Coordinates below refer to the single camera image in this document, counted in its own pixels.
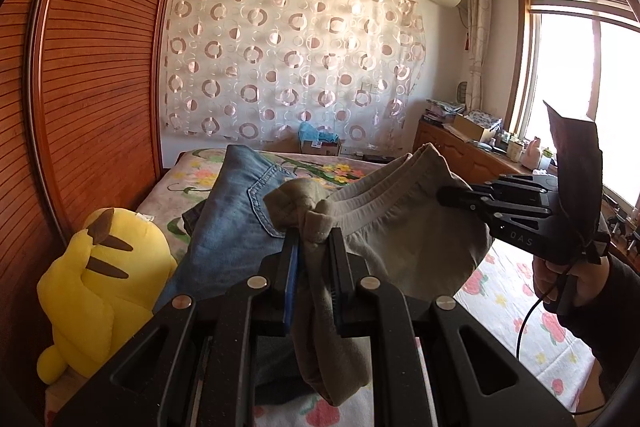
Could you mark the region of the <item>grey-green shorts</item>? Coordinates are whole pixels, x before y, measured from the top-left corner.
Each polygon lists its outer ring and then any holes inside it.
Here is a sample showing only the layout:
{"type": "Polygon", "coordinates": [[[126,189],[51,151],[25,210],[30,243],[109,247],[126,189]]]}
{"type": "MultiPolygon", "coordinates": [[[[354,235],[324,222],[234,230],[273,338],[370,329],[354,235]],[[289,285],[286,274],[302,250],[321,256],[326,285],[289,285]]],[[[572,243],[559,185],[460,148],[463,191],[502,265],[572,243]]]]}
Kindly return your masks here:
{"type": "Polygon", "coordinates": [[[469,210],[439,205],[444,186],[465,187],[432,144],[397,158],[355,183],[329,192],[296,178],[264,204],[279,230],[303,239],[303,275],[296,296],[293,345],[303,380],[338,407],[372,378],[368,340],[337,334],[326,240],[342,231],[346,251],[370,273],[424,301],[454,295],[491,245],[484,222],[469,210]]]}

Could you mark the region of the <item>pink bottle on cabinet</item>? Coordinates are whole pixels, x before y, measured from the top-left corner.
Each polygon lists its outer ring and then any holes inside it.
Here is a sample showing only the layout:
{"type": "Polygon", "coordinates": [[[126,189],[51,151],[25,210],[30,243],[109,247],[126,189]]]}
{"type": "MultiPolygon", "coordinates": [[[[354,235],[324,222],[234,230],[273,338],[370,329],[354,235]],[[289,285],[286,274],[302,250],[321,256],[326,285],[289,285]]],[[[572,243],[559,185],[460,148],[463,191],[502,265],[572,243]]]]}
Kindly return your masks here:
{"type": "Polygon", "coordinates": [[[521,165],[526,169],[534,171],[538,168],[541,158],[540,138],[535,138],[528,143],[521,158],[521,165]]]}

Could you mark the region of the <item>white mug on cabinet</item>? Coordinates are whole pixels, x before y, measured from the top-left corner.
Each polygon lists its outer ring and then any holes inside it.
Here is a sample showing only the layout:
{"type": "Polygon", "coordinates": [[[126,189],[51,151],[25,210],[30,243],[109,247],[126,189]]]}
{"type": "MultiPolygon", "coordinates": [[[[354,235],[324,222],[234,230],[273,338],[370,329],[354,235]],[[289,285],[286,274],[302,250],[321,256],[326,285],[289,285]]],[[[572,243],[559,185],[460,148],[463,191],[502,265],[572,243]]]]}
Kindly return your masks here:
{"type": "Polygon", "coordinates": [[[513,162],[520,162],[524,152],[524,143],[520,140],[511,140],[506,149],[506,157],[513,162]]]}

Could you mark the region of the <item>wooden side cabinet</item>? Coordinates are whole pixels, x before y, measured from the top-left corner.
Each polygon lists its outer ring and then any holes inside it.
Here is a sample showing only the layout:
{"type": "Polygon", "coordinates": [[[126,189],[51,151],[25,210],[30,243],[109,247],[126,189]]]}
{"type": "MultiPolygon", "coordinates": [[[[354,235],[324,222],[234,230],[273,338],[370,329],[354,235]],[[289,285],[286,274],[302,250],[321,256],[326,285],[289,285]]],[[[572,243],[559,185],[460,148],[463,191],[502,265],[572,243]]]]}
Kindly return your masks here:
{"type": "MultiPolygon", "coordinates": [[[[451,170],[470,185],[495,180],[500,174],[533,174],[496,154],[484,152],[474,144],[457,138],[442,126],[422,120],[418,124],[413,146],[419,147],[425,143],[433,144],[446,158],[451,170]]],[[[478,214],[487,222],[487,213],[478,214]]],[[[606,252],[618,259],[624,257],[620,251],[620,242],[612,239],[611,235],[606,252]]]]}

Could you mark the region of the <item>folded blue jeans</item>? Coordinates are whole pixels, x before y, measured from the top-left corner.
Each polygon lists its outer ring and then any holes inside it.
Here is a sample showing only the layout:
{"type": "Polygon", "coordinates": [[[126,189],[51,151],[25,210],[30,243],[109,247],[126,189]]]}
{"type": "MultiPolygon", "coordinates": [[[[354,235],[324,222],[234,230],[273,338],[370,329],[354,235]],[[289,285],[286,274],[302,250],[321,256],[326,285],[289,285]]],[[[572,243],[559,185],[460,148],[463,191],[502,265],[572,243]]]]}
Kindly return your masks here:
{"type": "MultiPolygon", "coordinates": [[[[213,231],[200,228],[200,239],[178,264],[174,275],[160,293],[154,310],[160,311],[171,298],[186,294],[202,300],[224,294],[236,283],[258,273],[266,256],[277,254],[284,241],[264,239],[255,229],[240,229],[238,206],[213,221],[213,231]]],[[[255,402],[259,405],[283,404],[309,395],[288,337],[258,340],[256,355],[255,402]]]]}

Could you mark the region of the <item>cardboard box on cabinet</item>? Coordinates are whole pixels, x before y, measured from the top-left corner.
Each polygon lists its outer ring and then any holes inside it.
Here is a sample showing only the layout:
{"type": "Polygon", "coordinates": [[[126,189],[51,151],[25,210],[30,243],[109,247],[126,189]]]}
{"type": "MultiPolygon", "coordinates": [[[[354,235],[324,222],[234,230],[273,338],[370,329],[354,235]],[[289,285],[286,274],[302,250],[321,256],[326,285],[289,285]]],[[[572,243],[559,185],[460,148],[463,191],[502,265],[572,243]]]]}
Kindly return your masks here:
{"type": "Polygon", "coordinates": [[[469,120],[469,118],[460,115],[454,117],[452,127],[472,141],[480,143],[488,143],[491,139],[495,138],[497,132],[496,128],[484,128],[480,124],[475,124],[475,122],[469,120]]]}

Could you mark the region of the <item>floral white bed sheet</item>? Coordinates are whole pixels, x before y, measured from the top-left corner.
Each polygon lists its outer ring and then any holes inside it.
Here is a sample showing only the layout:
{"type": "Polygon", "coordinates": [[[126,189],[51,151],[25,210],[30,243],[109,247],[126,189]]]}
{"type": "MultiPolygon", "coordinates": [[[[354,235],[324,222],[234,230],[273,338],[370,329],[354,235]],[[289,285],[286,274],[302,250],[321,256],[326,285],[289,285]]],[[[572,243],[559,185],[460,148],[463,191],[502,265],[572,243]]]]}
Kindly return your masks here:
{"type": "MultiPolygon", "coordinates": [[[[559,324],[555,315],[536,301],[532,262],[528,254],[495,242],[485,259],[456,294],[461,303],[520,362],[571,411],[593,409],[603,403],[598,378],[600,365],[591,350],[559,324]]],[[[283,404],[254,407],[256,426],[371,426],[373,391],[361,388],[339,407],[320,395],[283,404]]]]}

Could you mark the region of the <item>blue item behind bed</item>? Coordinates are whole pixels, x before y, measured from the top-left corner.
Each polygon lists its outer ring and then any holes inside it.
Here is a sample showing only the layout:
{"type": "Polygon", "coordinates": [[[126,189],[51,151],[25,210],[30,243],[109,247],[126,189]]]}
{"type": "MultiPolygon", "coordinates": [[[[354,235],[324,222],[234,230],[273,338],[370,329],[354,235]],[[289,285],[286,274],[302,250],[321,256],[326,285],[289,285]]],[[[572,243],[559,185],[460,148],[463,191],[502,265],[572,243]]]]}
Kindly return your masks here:
{"type": "Polygon", "coordinates": [[[300,153],[307,155],[338,156],[342,141],[336,133],[318,130],[303,121],[298,128],[300,153]]]}

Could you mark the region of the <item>circle pattern sheer curtain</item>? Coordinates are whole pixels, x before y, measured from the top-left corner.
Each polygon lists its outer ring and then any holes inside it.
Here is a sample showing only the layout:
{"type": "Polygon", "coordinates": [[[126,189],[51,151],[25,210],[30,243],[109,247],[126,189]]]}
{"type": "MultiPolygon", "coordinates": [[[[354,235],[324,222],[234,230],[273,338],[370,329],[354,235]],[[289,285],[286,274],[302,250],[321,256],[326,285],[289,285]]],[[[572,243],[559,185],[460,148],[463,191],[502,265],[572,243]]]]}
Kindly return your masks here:
{"type": "Polygon", "coordinates": [[[163,45],[171,133],[269,145],[309,124],[384,154],[426,55],[414,0],[169,0],[163,45]]]}

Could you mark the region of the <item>yellow plush toy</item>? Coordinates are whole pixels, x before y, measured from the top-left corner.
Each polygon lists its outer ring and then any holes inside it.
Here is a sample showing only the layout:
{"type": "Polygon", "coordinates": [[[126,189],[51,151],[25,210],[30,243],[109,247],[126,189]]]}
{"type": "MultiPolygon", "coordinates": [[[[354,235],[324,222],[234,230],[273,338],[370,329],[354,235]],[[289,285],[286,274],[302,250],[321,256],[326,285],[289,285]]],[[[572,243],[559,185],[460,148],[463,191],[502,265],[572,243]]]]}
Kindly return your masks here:
{"type": "Polygon", "coordinates": [[[149,217],[98,209],[37,284],[53,345],[37,361],[50,385],[66,371],[89,378],[153,315],[177,261],[149,217]]]}

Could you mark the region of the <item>beige window curtain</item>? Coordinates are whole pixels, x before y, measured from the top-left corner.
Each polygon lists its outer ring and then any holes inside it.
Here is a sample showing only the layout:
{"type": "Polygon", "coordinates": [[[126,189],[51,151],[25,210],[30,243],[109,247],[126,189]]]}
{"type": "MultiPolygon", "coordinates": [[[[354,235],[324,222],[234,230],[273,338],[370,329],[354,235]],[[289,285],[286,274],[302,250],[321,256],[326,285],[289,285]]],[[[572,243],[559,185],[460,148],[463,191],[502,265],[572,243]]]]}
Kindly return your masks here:
{"type": "Polygon", "coordinates": [[[477,110],[483,101],[483,72],[490,36],[491,0],[468,0],[469,77],[466,108],[477,110]]]}

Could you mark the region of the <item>wooden louvered wardrobe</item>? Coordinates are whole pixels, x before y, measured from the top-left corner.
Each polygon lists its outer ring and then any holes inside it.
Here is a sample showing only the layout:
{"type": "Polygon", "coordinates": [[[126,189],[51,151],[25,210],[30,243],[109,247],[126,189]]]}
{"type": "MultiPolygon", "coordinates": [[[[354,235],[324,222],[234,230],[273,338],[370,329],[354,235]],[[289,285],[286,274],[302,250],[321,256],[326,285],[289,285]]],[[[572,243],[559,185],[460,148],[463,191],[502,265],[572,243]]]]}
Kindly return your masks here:
{"type": "Polygon", "coordinates": [[[1,420],[39,423],[36,286],[93,210],[160,179],[167,0],[1,0],[1,420]]]}

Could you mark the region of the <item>window with wooden frame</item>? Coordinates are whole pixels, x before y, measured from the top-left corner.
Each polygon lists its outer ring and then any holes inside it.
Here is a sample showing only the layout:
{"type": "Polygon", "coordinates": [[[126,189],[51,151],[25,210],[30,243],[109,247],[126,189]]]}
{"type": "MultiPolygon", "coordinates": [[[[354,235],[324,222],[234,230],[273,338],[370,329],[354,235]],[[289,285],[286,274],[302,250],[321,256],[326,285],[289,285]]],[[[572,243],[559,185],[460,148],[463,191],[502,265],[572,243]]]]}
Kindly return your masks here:
{"type": "Polygon", "coordinates": [[[626,0],[518,0],[518,72],[508,121],[552,145],[547,109],[598,127],[606,194],[639,204],[639,21],[626,0]]]}

